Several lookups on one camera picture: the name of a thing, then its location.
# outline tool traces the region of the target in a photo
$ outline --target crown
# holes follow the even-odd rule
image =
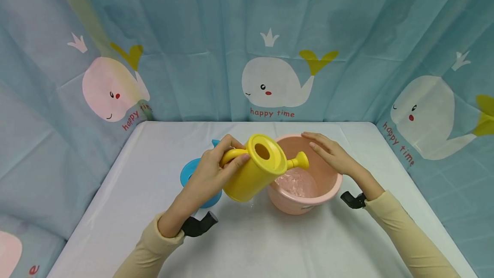
[[[271,32],[271,28],[269,28],[268,34],[265,35],[263,32],[261,32],[261,36],[264,39],[264,45],[266,47],[273,47],[275,44],[276,39],[280,36],[279,34],[275,35],[273,37],[273,33]]]
[[[81,53],[84,54],[87,51],[87,47],[84,43],[84,38],[81,36],[81,38],[79,39],[75,36],[74,32],[71,32],[71,34],[74,41],[67,43],[67,45],[77,48]]]
[[[465,66],[465,64],[471,63],[470,60],[465,60],[468,53],[470,53],[470,51],[467,51],[465,54],[461,54],[459,51],[456,52],[456,62],[451,67],[453,71],[460,69],[460,67]]]

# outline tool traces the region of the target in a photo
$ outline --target blue curtain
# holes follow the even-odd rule
[[[494,0],[0,0],[0,231],[52,247],[12,277],[51,266],[147,120],[374,122],[492,277],[493,20]]]

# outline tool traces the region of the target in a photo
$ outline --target black device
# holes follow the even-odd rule
[[[185,236],[196,238],[197,236],[201,236],[208,232],[208,230],[217,223],[217,217],[211,213],[211,211],[208,211],[200,221],[194,217],[188,217],[182,225],[182,231],[185,233]]]
[[[361,193],[357,197],[352,196],[350,192],[345,192],[340,196],[340,199],[345,202],[351,209],[361,209],[365,207],[365,194]]]

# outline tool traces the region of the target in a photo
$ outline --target watering can handle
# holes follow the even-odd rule
[[[221,158],[221,161],[219,162],[219,166],[224,167],[225,164],[234,160],[235,158],[237,158],[238,156],[240,156],[242,154],[248,154],[248,151],[246,151],[245,149],[240,149],[240,148],[230,149],[229,151],[225,152],[225,154],[223,155],[223,158]]]

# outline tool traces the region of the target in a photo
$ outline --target yellow watering can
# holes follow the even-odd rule
[[[262,134],[252,135],[246,149],[230,149],[225,152],[220,167],[242,154],[249,154],[250,159],[225,185],[223,191],[231,199],[247,202],[260,190],[285,174],[286,170],[301,167],[309,168],[305,153],[299,152],[295,159],[286,160],[285,152],[271,138]]]

